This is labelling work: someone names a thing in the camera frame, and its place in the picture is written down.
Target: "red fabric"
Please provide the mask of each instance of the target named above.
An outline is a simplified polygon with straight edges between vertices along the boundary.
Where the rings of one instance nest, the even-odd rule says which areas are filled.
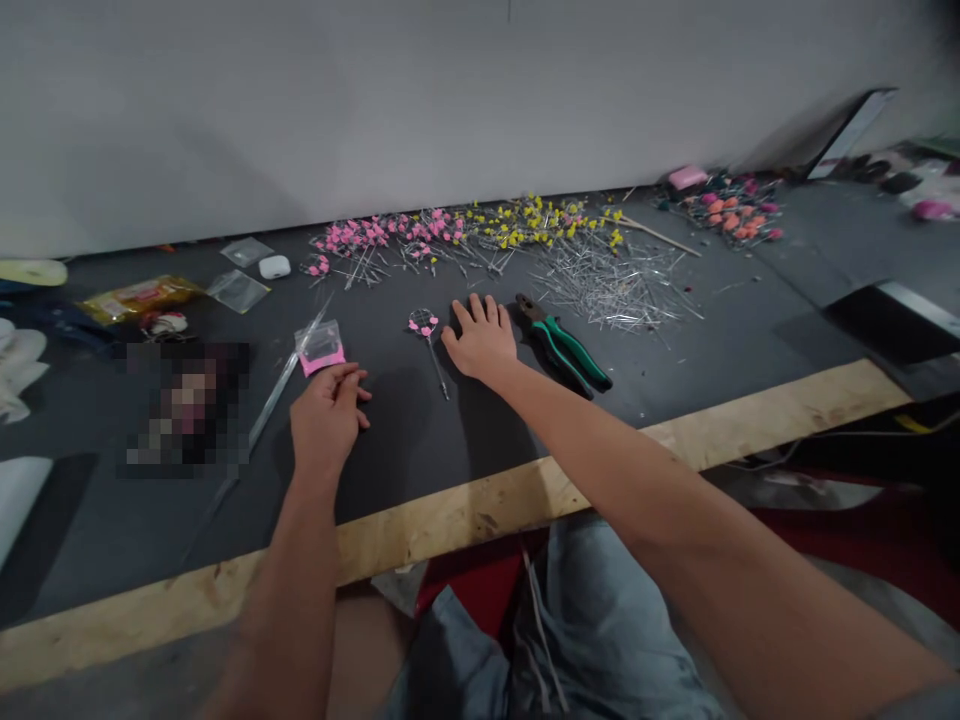
[[[433,558],[417,594],[416,616],[449,585],[477,627],[509,646],[514,589],[525,573],[521,538],[533,559],[548,536],[548,530],[534,530]]]
[[[960,631],[960,576],[937,547],[922,493],[886,488],[849,510],[752,512],[798,552],[886,580]]]

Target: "wooden board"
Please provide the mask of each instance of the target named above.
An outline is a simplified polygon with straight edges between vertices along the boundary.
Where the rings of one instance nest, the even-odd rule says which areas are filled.
[[[701,471],[909,402],[873,363],[860,360],[642,432]],[[553,458],[535,460],[340,525],[339,584],[586,507]],[[229,623],[264,552],[0,633],[0,693]]]

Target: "small plastic bag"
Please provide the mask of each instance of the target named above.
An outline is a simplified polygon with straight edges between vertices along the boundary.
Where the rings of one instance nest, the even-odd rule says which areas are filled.
[[[235,265],[250,267],[255,262],[273,255],[274,252],[256,238],[246,237],[230,243],[220,251],[220,254],[226,255]]]
[[[297,330],[293,336],[306,377],[329,365],[339,365],[347,361],[343,354],[343,343],[340,341],[340,326],[336,320],[320,323],[304,340],[308,329]]]
[[[213,281],[207,295],[243,315],[268,292],[270,288],[266,285],[261,285],[239,270],[231,270]]]

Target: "snack package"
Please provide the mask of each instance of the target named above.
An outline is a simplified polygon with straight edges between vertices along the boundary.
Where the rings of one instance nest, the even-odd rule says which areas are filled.
[[[161,275],[78,302],[101,325],[113,325],[154,310],[166,310],[203,295],[203,290],[176,275]]]

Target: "green pliers handle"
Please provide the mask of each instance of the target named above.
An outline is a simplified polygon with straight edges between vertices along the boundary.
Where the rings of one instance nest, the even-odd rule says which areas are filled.
[[[598,388],[606,391],[613,387],[613,381],[607,377],[606,373],[604,373],[594,359],[590,357],[590,353],[587,352],[583,344],[560,327],[560,323],[552,315],[548,316],[545,320],[534,322],[531,325],[530,333],[540,340],[541,345],[547,353],[547,357],[550,362],[556,366],[566,381],[566,384],[587,398],[587,400],[593,399],[593,391],[580,373],[580,370],[564,356],[559,346],[566,348],[570,354],[573,355],[574,359],[586,371],[590,379],[596,383]]]

